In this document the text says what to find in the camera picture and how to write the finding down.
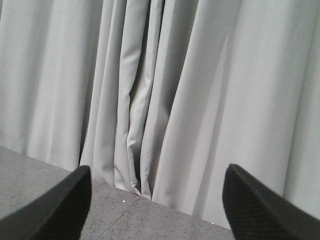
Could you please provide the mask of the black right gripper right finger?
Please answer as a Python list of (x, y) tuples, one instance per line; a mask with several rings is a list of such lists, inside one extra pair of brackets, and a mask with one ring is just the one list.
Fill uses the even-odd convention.
[(320, 221), (297, 208), (241, 166), (225, 172), (223, 208), (237, 240), (318, 240)]

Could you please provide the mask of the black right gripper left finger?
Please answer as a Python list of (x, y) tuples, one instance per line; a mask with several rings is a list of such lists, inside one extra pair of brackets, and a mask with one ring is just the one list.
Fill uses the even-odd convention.
[(80, 166), (45, 194), (0, 221), (2, 240), (78, 240), (92, 198), (89, 166)]

